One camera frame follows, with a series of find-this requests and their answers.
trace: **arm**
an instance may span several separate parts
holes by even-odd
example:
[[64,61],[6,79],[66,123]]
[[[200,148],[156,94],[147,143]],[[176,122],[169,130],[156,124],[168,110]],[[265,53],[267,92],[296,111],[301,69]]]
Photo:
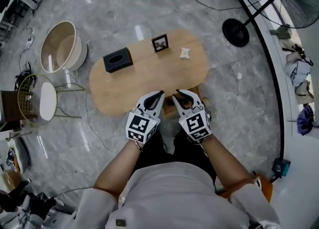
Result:
[[130,178],[140,153],[134,141],[129,140],[124,148],[101,172],[95,182],[94,188],[106,191],[118,200]]
[[244,166],[213,134],[207,136],[202,145],[219,180],[228,191],[233,192],[245,184],[253,183]]

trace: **wrist strap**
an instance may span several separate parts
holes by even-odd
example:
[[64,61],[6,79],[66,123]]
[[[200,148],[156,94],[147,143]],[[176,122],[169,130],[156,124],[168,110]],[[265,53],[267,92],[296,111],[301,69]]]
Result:
[[140,147],[139,143],[138,143],[137,141],[134,141],[134,142],[135,142],[135,145],[138,147],[138,149],[139,149],[141,152],[143,152],[143,148]]

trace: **picture frame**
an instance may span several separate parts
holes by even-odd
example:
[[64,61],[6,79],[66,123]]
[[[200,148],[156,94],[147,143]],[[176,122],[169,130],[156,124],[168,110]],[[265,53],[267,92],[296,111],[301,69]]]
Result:
[[153,38],[152,43],[153,43],[155,52],[159,52],[168,48],[167,35],[164,34],[164,35],[160,35],[158,37]]

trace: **fan base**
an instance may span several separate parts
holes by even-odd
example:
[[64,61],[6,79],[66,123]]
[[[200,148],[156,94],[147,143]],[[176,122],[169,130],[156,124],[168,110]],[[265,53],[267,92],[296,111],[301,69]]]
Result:
[[249,42],[248,30],[239,20],[227,19],[224,21],[223,33],[225,38],[234,46],[244,47]]

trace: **chair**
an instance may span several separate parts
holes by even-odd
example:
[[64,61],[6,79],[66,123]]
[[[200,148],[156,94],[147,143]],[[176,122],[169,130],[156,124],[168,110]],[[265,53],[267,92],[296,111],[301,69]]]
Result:
[[[77,89],[58,90],[61,87],[71,87],[72,85],[77,86]],[[58,106],[58,92],[70,91],[85,91],[85,89],[77,83],[54,86],[45,75],[30,75],[23,80],[18,90],[20,112],[25,120],[36,126],[49,123],[55,116],[81,118],[81,116],[67,114]]]

